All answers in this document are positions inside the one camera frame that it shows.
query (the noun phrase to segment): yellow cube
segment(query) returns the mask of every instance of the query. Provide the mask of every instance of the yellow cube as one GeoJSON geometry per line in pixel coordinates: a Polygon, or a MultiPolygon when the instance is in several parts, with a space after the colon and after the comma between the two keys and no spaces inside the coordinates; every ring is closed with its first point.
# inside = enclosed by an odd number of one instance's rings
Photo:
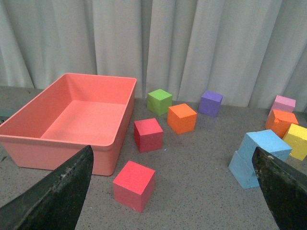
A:
{"type": "Polygon", "coordinates": [[[292,148],[290,156],[302,161],[307,155],[307,128],[291,124],[283,138],[292,148]]]}

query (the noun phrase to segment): cube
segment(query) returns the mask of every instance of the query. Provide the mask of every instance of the cube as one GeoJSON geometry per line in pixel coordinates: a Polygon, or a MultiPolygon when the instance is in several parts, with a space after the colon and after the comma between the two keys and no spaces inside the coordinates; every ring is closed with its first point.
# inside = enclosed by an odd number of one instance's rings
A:
{"type": "Polygon", "coordinates": [[[287,143],[270,129],[246,133],[239,150],[234,153],[228,166],[231,173],[244,189],[259,186],[251,160],[257,146],[283,161],[289,157],[292,150],[287,143]]]}
{"type": "Polygon", "coordinates": [[[243,189],[259,187],[254,167],[250,168],[237,151],[235,151],[228,168],[243,189]]]}
{"type": "Polygon", "coordinates": [[[307,155],[307,129],[296,124],[291,124],[283,138],[291,146],[291,157],[302,161],[307,155]]]}
{"type": "Polygon", "coordinates": [[[167,123],[176,134],[183,134],[194,130],[197,113],[187,104],[169,107],[167,123]]]}
{"type": "Polygon", "coordinates": [[[166,114],[168,108],[172,106],[173,95],[170,93],[158,89],[150,92],[147,95],[147,109],[152,111],[158,116],[166,114]]]}
{"type": "Polygon", "coordinates": [[[134,122],[134,140],[142,152],[162,148],[163,130],[155,118],[134,122]]]}
{"type": "Polygon", "coordinates": [[[222,99],[223,95],[212,91],[206,91],[201,96],[198,112],[208,116],[216,117],[217,113],[219,112],[222,99]]]}
{"type": "Polygon", "coordinates": [[[143,212],[154,191],[155,170],[128,161],[113,181],[114,198],[117,202],[143,212]]]}
{"type": "Polygon", "coordinates": [[[283,138],[291,124],[298,125],[295,114],[273,109],[265,123],[265,127],[266,129],[271,129],[280,138],[283,138]]]}
{"type": "Polygon", "coordinates": [[[282,110],[292,113],[295,108],[295,100],[287,97],[277,95],[275,101],[270,109],[269,115],[273,109],[282,110]]]}
{"type": "Polygon", "coordinates": [[[251,159],[256,147],[261,147],[273,156],[285,161],[288,159],[292,148],[280,139],[272,130],[246,133],[238,149],[238,154],[254,168],[251,159]]]}

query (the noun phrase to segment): gray countertop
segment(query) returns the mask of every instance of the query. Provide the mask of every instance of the gray countertop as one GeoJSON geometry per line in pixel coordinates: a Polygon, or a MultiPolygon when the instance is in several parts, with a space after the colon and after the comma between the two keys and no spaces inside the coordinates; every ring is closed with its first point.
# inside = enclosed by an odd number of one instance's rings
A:
{"type": "MultiPolygon", "coordinates": [[[[40,92],[0,86],[0,108],[20,109],[40,92]]],[[[198,110],[198,103],[187,104],[198,110]]],[[[242,189],[228,169],[245,133],[265,129],[268,112],[222,105],[216,118],[198,113],[195,130],[177,135],[167,125],[167,114],[156,116],[145,100],[136,99],[115,172],[92,176],[76,229],[277,230],[261,189],[242,189]],[[133,121],[153,117],[164,130],[163,148],[139,153],[133,121]],[[129,160],[156,170],[155,189],[142,213],[114,200],[112,181],[129,160]]],[[[295,114],[307,127],[307,115],[295,114]]],[[[306,159],[289,157],[287,163],[307,173],[306,159]]],[[[0,206],[49,172],[19,168],[0,145],[0,206]]]]}

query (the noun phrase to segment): light blue cube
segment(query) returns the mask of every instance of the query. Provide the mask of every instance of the light blue cube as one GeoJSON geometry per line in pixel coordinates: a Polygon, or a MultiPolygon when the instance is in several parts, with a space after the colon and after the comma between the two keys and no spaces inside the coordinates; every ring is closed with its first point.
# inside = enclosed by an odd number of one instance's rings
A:
{"type": "Polygon", "coordinates": [[[235,151],[228,168],[243,189],[259,187],[254,168],[250,168],[237,151],[235,151]]]}
{"type": "Polygon", "coordinates": [[[263,148],[282,161],[288,159],[292,151],[292,148],[270,129],[246,133],[237,152],[252,169],[254,169],[254,166],[251,159],[257,146],[263,148]]]}

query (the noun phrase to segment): salmon plastic bin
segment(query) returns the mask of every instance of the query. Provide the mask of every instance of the salmon plastic bin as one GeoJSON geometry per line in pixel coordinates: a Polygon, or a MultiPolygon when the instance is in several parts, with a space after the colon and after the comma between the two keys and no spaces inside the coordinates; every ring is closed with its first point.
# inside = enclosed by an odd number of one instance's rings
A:
{"type": "Polygon", "coordinates": [[[115,170],[134,107],[135,78],[67,73],[0,125],[20,167],[53,170],[86,145],[93,174],[115,170]]]}

